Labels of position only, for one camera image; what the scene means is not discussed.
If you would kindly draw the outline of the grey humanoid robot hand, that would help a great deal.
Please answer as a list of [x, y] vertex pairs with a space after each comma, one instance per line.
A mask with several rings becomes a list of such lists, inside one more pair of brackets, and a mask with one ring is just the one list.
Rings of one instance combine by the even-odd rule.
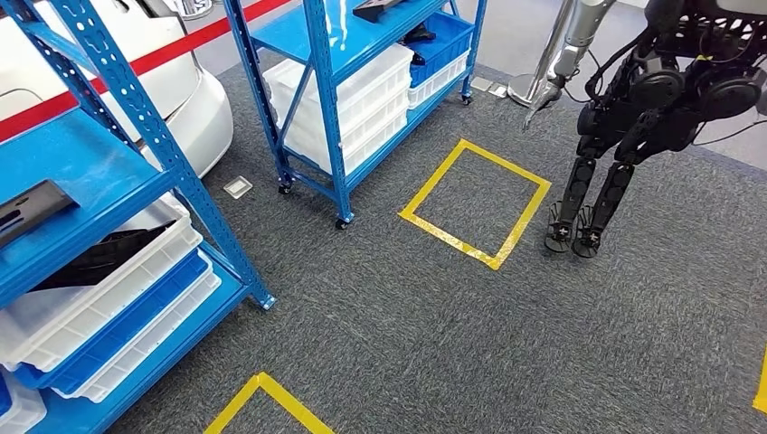
[[561, 97], [565, 82], [566, 79], [564, 76], [555, 75], [553, 78], [547, 79], [540, 86], [528, 107], [522, 126], [523, 130], [529, 128], [534, 115], [538, 111], [543, 109], [547, 104], [557, 101]]

